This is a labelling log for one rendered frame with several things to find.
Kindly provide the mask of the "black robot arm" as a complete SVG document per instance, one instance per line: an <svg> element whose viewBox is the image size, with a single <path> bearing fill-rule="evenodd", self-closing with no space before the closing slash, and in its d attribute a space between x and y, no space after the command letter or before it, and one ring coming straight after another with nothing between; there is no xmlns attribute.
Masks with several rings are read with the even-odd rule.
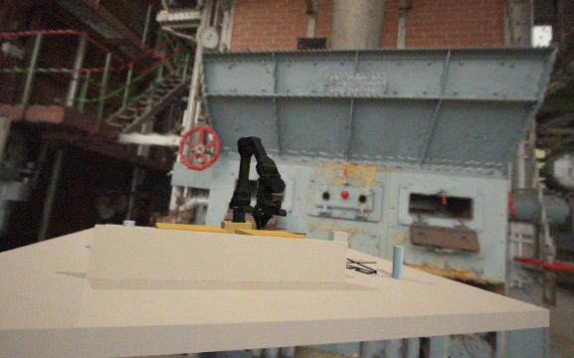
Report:
<svg viewBox="0 0 574 358"><path fill-rule="evenodd" d="M232 223L246 223L245 213L238 212L240 205L251 205L251 192L248 189L250 163L253 154L257 160L256 170L260 178L258 192L261 193L281 193L285 189L285 182L281 178L277 165L273 159L268 157L262 141L259 137L241 137L238 140L238 151L241 155L238 187L234 191L229 204L229 209L233 209ZM262 208L265 213L275 213L282 207L282 201L273 200L262 196L258 208ZM262 207L261 207L262 206Z"/></svg>

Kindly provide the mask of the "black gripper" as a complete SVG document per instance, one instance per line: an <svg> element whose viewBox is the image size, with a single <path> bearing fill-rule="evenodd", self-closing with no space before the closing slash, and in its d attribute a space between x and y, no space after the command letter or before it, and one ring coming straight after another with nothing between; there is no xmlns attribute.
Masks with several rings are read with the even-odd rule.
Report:
<svg viewBox="0 0 574 358"><path fill-rule="evenodd" d="M264 228L266 226L268 220L270 218L273 218L273 215L282 216L282 217L287 216L287 211L283 210L283 209L276 210L275 213L265 213L262 208L258 208L259 201L260 201L262 196L265 196L265 198L270 199L270 196L272 196L272 194L258 192L258 195L256 195L257 204L255 205L255 208L253 208L253 206L246 206L246 205L240 205L238 207L238 212L240 212L240 213L251 214L253 212L253 214L251 214L251 216L254 217L258 230L261 230L262 227ZM259 209L262 209L262 210L259 210ZM262 213L264 213L264 214L262 215Z"/></svg>

